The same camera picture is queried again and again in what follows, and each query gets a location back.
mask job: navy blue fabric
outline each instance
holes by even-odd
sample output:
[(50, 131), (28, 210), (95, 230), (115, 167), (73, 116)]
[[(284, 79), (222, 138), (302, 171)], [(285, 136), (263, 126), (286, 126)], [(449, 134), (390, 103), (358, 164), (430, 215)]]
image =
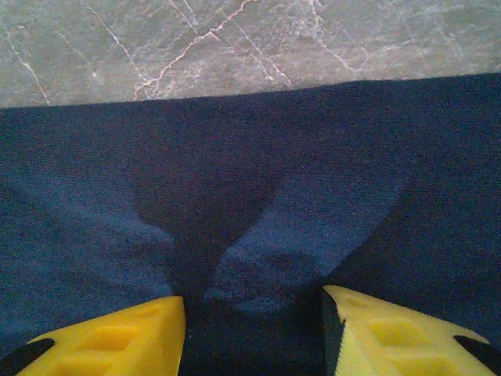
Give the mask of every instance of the navy blue fabric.
[(499, 344), (500, 74), (0, 122), (2, 354), (175, 293), (182, 374), (318, 374), (326, 283)]

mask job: yellow plastic piece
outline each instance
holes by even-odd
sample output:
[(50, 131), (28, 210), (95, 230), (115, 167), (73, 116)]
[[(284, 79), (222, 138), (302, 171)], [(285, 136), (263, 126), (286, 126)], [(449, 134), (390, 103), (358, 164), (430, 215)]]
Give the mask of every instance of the yellow plastic piece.
[(335, 376), (493, 376), (456, 340), (482, 336), (344, 287), (325, 286), (344, 333)]
[(174, 376), (184, 337), (182, 298), (160, 298), (34, 338), (56, 344), (18, 376)]

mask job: gray marble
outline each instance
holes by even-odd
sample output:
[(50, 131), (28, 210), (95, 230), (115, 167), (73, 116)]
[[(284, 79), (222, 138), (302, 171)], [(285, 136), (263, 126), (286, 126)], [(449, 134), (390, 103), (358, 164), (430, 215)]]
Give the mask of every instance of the gray marble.
[(0, 107), (501, 70), (495, 0), (3, 0)]

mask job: yellow object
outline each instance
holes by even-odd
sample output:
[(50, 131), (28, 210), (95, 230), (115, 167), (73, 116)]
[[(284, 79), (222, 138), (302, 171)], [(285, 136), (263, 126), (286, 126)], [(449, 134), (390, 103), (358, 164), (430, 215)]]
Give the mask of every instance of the yellow object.
[(56, 343), (18, 375), (177, 375), (184, 337), (182, 298), (160, 298), (36, 337)]
[(460, 335), (488, 343), (473, 331), (347, 288), (324, 290), (335, 301), (334, 330), (341, 337), (338, 347), (335, 337), (326, 337), (326, 351), (339, 352), (334, 366), (327, 361), (329, 375), (494, 375), (454, 339)]

